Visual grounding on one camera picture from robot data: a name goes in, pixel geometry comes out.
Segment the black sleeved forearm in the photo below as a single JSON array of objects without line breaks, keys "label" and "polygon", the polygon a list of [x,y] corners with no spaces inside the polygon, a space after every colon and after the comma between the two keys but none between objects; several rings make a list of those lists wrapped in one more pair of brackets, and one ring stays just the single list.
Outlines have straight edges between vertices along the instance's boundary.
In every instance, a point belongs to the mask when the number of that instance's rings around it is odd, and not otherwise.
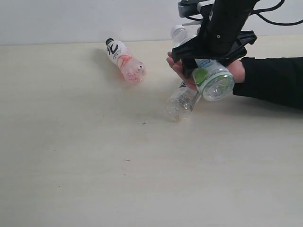
[{"label": "black sleeved forearm", "polygon": [[303,109],[303,58],[242,58],[244,81],[233,88],[236,96]]}]

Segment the person's open hand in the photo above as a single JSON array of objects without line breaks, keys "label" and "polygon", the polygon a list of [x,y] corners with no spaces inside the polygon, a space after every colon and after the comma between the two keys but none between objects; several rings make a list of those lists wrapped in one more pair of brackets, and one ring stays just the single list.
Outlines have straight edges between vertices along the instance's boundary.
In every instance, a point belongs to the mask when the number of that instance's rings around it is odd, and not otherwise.
[{"label": "person's open hand", "polygon": [[[187,87],[193,90],[197,90],[194,80],[192,78],[187,79],[183,75],[182,62],[174,62],[171,52],[168,52],[168,57],[166,58],[166,61],[169,66],[176,72],[176,74],[185,82]],[[245,69],[241,61],[234,61],[233,63],[227,66],[227,69],[233,75],[235,83],[243,83],[245,81]]]}]

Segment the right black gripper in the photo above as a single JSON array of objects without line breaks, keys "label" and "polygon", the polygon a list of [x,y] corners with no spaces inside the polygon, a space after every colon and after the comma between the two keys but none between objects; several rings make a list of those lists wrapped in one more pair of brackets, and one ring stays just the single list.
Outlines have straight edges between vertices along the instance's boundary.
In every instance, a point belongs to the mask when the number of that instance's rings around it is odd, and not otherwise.
[{"label": "right black gripper", "polygon": [[257,40],[254,31],[242,31],[251,14],[250,4],[213,4],[210,11],[202,7],[203,23],[197,37],[172,38],[172,56],[181,61],[183,75],[190,78],[198,68],[195,59],[218,60],[228,66],[247,54],[245,45]]}]

